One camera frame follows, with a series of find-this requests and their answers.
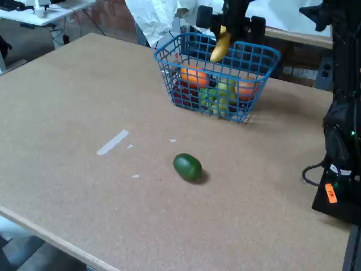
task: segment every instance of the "white cloth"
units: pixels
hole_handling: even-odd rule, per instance
[[[322,0],[256,0],[249,4],[246,15],[264,17],[268,27],[297,32],[330,36],[329,27],[323,32],[315,31],[315,24],[298,12],[302,6],[318,5]],[[182,18],[195,26],[197,10],[201,5],[212,6],[213,13],[221,13],[224,0],[126,0],[129,11],[153,46],[172,30],[172,22],[178,9],[186,9]],[[199,29],[205,34],[209,30]]]

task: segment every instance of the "paper scrap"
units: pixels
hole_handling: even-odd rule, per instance
[[[104,155],[107,154],[108,151],[110,151],[111,149],[113,149],[119,142],[121,142],[127,135],[129,134],[129,132],[127,130],[123,130],[120,133],[118,133],[118,135],[116,135],[115,137],[112,138],[112,140],[110,140],[107,144],[105,144],[102,148],[100,148],[96,154],[98,155]]]

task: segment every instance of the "orange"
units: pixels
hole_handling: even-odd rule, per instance
[[[180,77],[184,82],[189,82],[191,88],[207,88],[208,77],[205,72],[202,72],[197,66],[185,66],[180,68]]]

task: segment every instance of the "yellow banana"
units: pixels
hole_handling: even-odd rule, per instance
[[[210,61],[218,62],[224,58],[228,52],[228,48],[231,44],[231,34],[227,33],[227,28],[221,25],[221,30],[219,31],[219,39],[213,52],[210,56]]]

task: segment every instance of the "avocado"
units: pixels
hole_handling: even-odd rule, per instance
[[[202,176],[201,163],[189,154],[178,154],[173,160],[175,171],[186,181],[194,182]]]

